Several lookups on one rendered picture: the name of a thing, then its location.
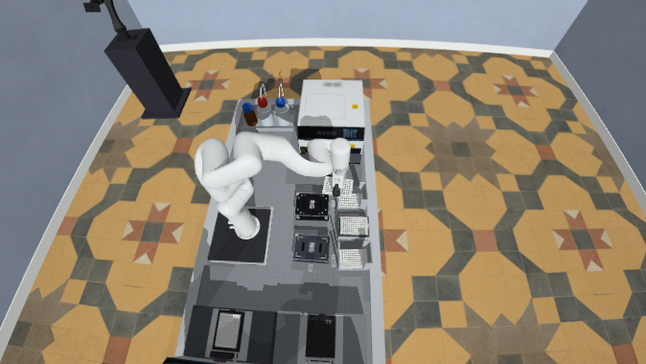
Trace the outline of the white plastic bottle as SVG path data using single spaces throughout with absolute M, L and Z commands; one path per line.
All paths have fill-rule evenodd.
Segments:
M 269 109 L 266 112 L 261 112 L 259 108 L 257 107 L 258 115 L 261 121 L 261 125 L 264 127 L 270 127 L 274 125 L 274 117 L 271 109 L 271 105 L 269 105 Z
M 283 112 L 279 112 L 276 109 L 276 106 L 274 107 L 275 110 L 275 115 L 277 119 L 277 123 L 281 127 L 286 127 L 291 124 L 291 118 L 290 118 L 290 113 L 289 113 L 289 107 L 287 105 L 287 109 Z

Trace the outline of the brown glass bottle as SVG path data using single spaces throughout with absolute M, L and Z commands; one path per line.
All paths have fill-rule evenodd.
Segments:
M 256 117 L 256 114 L 255 114 L 254 110 L 253 110 L 253 115 L 251 115 L 251 116 L 245 116 L 245 113 L 243 113 L 243 115 L 244 115 L 244 118 L 246 120 L 247 125 L 254 126 L 254 125 L 256 125 L 258 123 L 258 120 L 257 120 L 257 117 Z

